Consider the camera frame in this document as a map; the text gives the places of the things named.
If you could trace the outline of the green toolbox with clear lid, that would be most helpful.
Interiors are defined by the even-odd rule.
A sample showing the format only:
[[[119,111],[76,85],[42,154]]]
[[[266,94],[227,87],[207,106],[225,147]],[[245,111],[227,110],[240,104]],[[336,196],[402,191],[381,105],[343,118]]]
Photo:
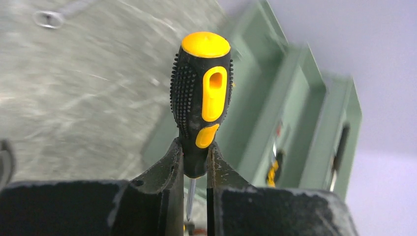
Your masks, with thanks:
[[[232,100],[216,133],[224,159],[266,187],[277,144],[285,154],[276,187],[345,199],[362,119],[353,79],[320,71],[308,45],[289,43],[266,0],[217,34],[231,45],[234,69]]]

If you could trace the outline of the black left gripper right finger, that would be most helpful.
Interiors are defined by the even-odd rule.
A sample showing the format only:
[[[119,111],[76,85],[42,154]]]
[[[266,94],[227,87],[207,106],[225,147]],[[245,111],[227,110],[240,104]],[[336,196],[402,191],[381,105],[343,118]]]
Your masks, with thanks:
[[[347,205],[325,190],[254,187],[209,147],[210,236],[356,236]]]

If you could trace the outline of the yellow black handled screwdriver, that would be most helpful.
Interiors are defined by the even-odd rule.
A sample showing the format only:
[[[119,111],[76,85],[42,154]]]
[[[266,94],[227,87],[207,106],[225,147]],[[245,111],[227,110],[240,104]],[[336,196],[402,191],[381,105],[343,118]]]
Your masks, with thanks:
[[[273,144],[271,154],[271,164],[267,171],[266,184],[269,187],[276,187],[276,183],[281,175],[281,166],[285,153],[283,150],[277,148],[277,144]]]

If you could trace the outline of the yellow black tool handle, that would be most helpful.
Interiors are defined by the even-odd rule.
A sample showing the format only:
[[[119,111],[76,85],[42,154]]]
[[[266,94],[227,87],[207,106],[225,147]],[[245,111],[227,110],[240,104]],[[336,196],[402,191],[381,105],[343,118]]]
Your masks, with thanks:
[[[187,35],[175,56],[170,104],[179,129],[184,174],[190,178],[187,220],[192,216],[197,179],[207,172],[209,147],[230,104],[232,66],[230,43],[208,31]]]

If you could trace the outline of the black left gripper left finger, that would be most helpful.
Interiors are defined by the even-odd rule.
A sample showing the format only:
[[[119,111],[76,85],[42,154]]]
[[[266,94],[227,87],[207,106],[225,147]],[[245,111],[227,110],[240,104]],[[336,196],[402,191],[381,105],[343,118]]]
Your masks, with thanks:
[[[181,236],[178,139],[133,180],[10,181],[0,191],[3,236]]]

